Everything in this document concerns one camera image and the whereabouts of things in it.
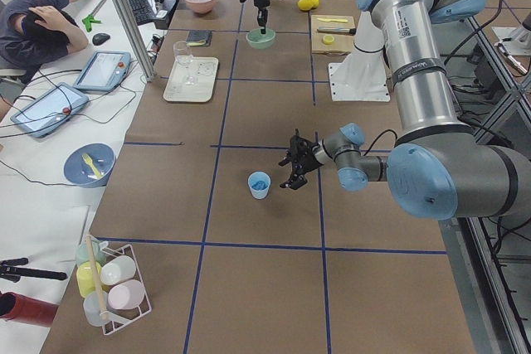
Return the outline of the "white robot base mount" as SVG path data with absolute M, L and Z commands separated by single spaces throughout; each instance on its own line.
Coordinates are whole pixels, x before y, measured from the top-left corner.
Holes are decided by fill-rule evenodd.
M 388 102 L 384 38 L 370 12 L 361 12 L 351 53 L 329 64 L 332 101 Z

